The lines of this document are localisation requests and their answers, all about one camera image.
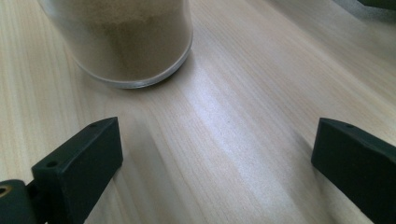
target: jar base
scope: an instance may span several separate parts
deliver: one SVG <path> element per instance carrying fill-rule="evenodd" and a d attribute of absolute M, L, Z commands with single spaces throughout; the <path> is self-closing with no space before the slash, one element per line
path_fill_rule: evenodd
<path fill-rule="evenodd" d="M 90 77 L 93 77 L 96 80 L 99 80 L 101 82 L 106 83 L 108 86 L 114 87 L 114 88 L 119 88 L 119 89 L 138 89 L 138 88 L 143 88 L 147 86 L 154 85 L 156 83 L 159 83 L 166 79 L 167 77 L 170 77 L 172 74 L 174 74 L 178 68 L 187 60 L 187 57 L 189 56 L 189 53 L 191 51 L 191 45 L 192 45 L 192 35 L 191 35 L 191 40 L 189 43 L 189 46 L 186 48 L 186 50 L 183 52 L 181 57 L 168 69 L 160 73 L 159 75 L 147 79 L 142 79 L 142 80 L 134 80 L 134 81 L 117 81 L 117 80 L 112 80 L 112 79 L 107 79 L 107 78 L 102 78 L 98 77 L 90 72 L 88 72 L 86 69 L 84 69 L 83 66 L 78 64 L 81 69 L 84 71 L 87 71 L 87 73 L 90 75 Z"/>

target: clear glass container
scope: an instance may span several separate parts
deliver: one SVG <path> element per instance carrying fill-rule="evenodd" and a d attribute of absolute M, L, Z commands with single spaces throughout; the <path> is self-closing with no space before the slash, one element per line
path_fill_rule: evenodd
<path fill-rule="evenodd" d="M 172 75 L 192 42 L 188 0 L 37 0 L 78 65 L 117 88 Z"/>

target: brown powder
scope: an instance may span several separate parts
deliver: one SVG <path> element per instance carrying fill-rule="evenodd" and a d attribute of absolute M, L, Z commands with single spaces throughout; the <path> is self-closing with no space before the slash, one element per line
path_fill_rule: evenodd
<path fill-rule="evenodd" d="M 184 0 L 42 0 L 78 64 L 115 81 L 155 77 L 188 50 Z"/>

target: wooden table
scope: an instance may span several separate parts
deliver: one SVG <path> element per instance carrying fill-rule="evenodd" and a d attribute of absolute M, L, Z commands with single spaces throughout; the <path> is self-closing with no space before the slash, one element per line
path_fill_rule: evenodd
<path fill-rule="evenodd" d="M 0 177 L 119 117 L 124 163 L 87 223 L 370 223 L 310 163 L 320 117 L 396 145 L 396 14 L 354 0 L 190 0 L 192 52 L 109 88 L 36 1 L 0 2 Z"/>

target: light wood tabletop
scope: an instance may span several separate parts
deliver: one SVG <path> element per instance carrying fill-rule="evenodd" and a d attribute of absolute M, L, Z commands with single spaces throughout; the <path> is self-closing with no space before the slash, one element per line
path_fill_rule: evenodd
<path fill-rule="evenodd" d="M 0 1 L 0 177 L 118 117 L 124 162 L 86 223 L 371 223 L 311 164 L 319 118 L 396 145 L 396 13 L 355 0 L 190 0 L 165 81 L 90 78 L 34 0 Z"/>

